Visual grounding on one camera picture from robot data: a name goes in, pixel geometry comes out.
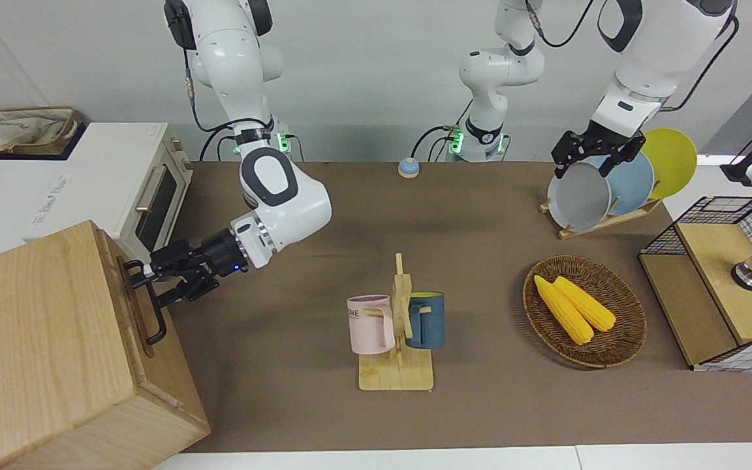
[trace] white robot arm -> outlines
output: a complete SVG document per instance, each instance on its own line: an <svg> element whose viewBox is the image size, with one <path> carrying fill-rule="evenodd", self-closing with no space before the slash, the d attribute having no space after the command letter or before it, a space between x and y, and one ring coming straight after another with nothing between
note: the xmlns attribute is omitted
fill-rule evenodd
<svg viewBox="0 0 752 470"><path fill-rule="evenodd" d="M614 38L623 54L614 79L582 134L567 131L553 149L556 176L591 155L609 155L600 173L632 161L645 142L640 128L660 111L681 78L704 55L735 10L735 0L618 0L623 26Z"/></svg>
<svg viewBox="0 0 752 470"><path fill-rule="evenodd" d="M540 8L542 1L534 0L534 8ZM472 91L455 152L465 161L489 161L498 151L508 103L497 90L531 84L544 72L544 56L535 47L535 30L524 0L499 0L495 32L507 45L472 51L460 62L460 80Z"/></svg>
<svg viewBox="0 0 752 470"><path fill-rule="evenodd" d="M182 298L196 300L217 288L217 276L248 271L248 262L262 268L272 255L312 235L332 216L324 185L272 145L275 119L263 82L280 77L283 58L277 48L260 47L259 35L272 27L266 0L165 0L164 14L176 44L185 53L197 51L194 77L214 89L227 113L227 128L243 155L243 198L253 211L204 239L200 247L179 240L153 252L149 265L134 261L125 266L140 269L129 282L135 289L147 286L156 311ZM190 77L188 96L192 104ZM152 283L164 276L183 280L155 296Z"/></svg>
<svg viewBox="0 0 752 470"><path fill-rule="evenodd" d="M178 8L182 4L167 3ZM217 93L228 119L234 122L230 128L244 155L240 184L254 211L230 225L245 256L255 268L261 268L288 244L301 241L329 222L329 196L323 184L272 145L274 117L263 94L263 82L280 77L283 56L269 44L260 48L258 35L272 26L266 1L184 0L183 5L198 51L194 76Z"/></svg>

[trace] woven basket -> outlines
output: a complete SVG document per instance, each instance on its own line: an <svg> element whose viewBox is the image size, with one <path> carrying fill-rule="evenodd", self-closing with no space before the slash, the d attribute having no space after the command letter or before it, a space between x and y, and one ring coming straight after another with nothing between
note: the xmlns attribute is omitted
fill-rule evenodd
<svg viewBox="0 0 752 470"><path fill-rule="evenodd" d="M577 345L562 330L535 288L533 276L553 282L564 276L600 301L617 317L610 331L594 330L591 341ZM530 325L550 349L581 366L604 369L629 362L646 342L646 318L632 289L598 262L572 255L554 256L535 265L524 281L524 310Z"/></svg>

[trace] white label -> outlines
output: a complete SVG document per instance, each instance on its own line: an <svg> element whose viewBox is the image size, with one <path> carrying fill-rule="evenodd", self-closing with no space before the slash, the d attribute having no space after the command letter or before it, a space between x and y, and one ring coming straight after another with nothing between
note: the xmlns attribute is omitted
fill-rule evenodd
<svg viewBox="0 0 752 470"><path fill-rule="evenodd" d="M54 204L57 203L57 198L60 196L60 193L63 192L63 188L66 187L66 185L69 184L69 180L71 179L71 175L60 175L57 178L57 181L54 182L54 186L51 188L51 191L48 191L48 195L45 196L45 199L42 200L42 206L39 208L39 211L37 211L37 214L33 217L33 220L31 221L31 225L34 227L42 226L43 223L45 223L45 219L48 217L48 214L51 213L51 210L54 208Z"/></svg>
<svg viewBox="0 0 752 470"><path fill-rule="evenodd" d="M154 124L149 128L149 134L147 134L147 137L150 137L150 139L158 139L162 127L164 127L163 124Z"/></svg>

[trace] yellow plate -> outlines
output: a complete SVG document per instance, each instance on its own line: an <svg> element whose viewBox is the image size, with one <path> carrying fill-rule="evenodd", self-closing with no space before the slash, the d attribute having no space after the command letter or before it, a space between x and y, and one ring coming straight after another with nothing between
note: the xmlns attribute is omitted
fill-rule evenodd
<svg viewBox="0 0 752 470"><path fill-rule="evenodd" d="M654 178L660 181L651 192L651 199L672 196L689 184L698 166L695 144L686 134L674 129L654 129L645 133L642 152L651 161Z"/></svg>

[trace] corn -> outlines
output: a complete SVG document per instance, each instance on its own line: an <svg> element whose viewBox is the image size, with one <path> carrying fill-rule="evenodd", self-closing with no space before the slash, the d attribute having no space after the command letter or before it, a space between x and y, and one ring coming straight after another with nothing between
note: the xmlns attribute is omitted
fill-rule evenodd
<svg viewBox="0 0 752 470"><path fill-rule="evenodd" d="M614 313L611 313L611 310L606 309L596 298L591 297L588 292L582 290L575 283L564 276L559 276L556 277L553 285L564 297L571 301L571 304L579 310L582 317L587 319L588 323L592 324L594 328L600 331L608 331L614 327L617 322Z"/></svg>
<svg viewBox="0 0 752 470"><path fill-rule="evenodd" d="M541 276L535 276L535 286L541 300L547 304L553 316L577 345L584 345L593 338L593 329L576 307L561 292Z"/></svg>

